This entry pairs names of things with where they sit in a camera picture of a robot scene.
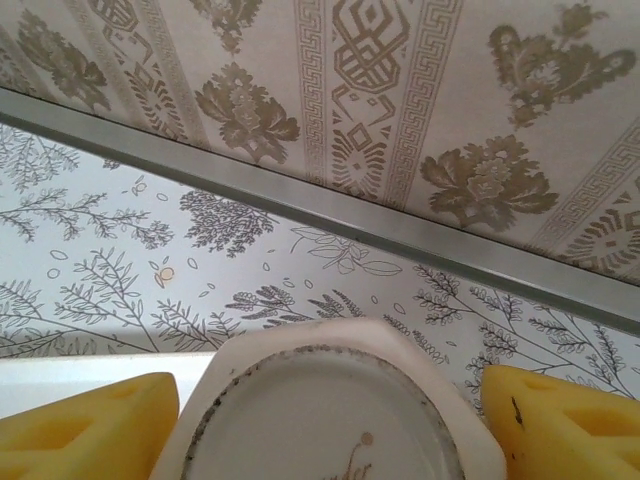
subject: plate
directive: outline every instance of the plate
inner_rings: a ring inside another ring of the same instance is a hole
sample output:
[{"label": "plate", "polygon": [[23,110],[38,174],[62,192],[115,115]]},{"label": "plate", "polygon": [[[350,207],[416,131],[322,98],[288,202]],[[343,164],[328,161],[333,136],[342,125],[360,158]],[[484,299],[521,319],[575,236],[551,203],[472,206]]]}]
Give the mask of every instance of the plate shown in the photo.
[{"label": "plate", "polygon": [[186,458],[185,480],[464,478],[442,417],[409,377],[328,346],[274,354],[237,377]]},{"label": "plate", "polygon": [[491,433],[386,322],[330,319],[227,341],[150,480],[504,480]]}]

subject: wall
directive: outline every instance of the wall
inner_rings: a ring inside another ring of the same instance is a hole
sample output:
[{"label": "wall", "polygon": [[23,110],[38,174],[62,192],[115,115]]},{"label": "wall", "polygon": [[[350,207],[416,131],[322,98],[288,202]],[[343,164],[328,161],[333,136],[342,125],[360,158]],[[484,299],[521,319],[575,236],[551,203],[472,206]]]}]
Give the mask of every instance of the wall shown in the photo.
[{"label": "wall", "polygon": [[636,0],[7,0],[0,85],[640,284],[638,18]]}]

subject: metal rail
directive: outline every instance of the metal rail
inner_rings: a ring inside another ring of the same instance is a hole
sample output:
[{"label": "metal rail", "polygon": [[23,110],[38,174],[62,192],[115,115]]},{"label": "metal rail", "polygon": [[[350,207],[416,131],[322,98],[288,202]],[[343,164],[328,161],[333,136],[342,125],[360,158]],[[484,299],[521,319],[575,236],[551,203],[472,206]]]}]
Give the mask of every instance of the metal rail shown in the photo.
[{"label": "metal rail", "polygon": [[0,121],[640,336],[640,288],[0,89]]}]

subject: speckled rim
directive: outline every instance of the speckled rim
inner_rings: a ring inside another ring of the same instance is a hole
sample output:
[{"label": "speckled rim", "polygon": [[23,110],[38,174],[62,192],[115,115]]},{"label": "speckled rim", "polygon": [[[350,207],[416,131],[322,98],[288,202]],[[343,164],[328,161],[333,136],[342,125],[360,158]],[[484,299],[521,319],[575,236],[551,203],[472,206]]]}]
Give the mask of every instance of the speckled rim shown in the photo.
[{"label": "speckled rim", "polygon": [[361,350],[357,350],[355,348],[348,347],[340,347],[340,346],[332,346],[332,345],[307,345],[304,347],[298,347],[292,350],[283,350],[278,353],[274,353],[269,355],[262,360],[256,362],[243,373],[235,377],[229,385],[220,393],[220,395],[213,401],[211,406],[207,409],[207,411],[202,416],[202,419],[198,423],[193,436],[191,437],[191,443],[189,444],[189,448],[187,449],[187,453],[184,457],[182,474],[180,475],[180,480],[192,480],[190,478],[191,467],[193,465],[193,460],[197,454],[198,444],[206,430],[209,422],[213,418],[214,414],[218,411],[218,409],[222,406],[224,398],[232,392],[235,387],[240,385],[240,383],[244,383],[247,381],[251,375],[255,372],[259,371],[264,365],[270,363],[274,360],[282,360],[282,359],[290,359],[295,356],[305,355],[305,354],[314,354],[314,353],[326,353],[333,352],[337,355],[348,354],[353,357],[358,358],[358,360],[375,362],[378,366],[382,367],[386,370],[393,371],[396,375],[398,375],[402,381],[405,383],[402,385],[405,388],[410,390],[410,393],[420,399],[420,403],[422,404],[424,410],[427,412],[428,417],[435,418],[435,426],[438,428],[437,437],[440,442],[440,445],[445,449],[445,458],[447,469],[451,473],[451,480],[464,480],[465,474],[462,469],[462,465],[460,464],[460,456],[458,455],[458,448],[451,436],[451,432],[447,428],[440,412],[435,407],[433,402],[427,397],[424,391],[418,387],[418,385],[404,372],[399,370],[396,366],[389,363],[386,360],[383,360],[376,355],[372,355],[367,352],[363,352]]}]

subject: wallpaper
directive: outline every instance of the wallpaper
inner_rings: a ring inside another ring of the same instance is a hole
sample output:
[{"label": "wallpaper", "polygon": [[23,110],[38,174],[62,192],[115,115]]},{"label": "wallpaper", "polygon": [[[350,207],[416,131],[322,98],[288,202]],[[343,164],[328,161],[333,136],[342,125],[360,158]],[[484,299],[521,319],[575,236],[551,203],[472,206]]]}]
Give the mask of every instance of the wallpaper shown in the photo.
[{"label": "wallpaper", "polygon": [[217,350],[373,316],[480,409],[486,365],[640,398],[640,341],[0,125],[0,359]]},{"label": "wallpaper", "polygon": [[640,284],[639,16],[9,0],[0,85]]}]

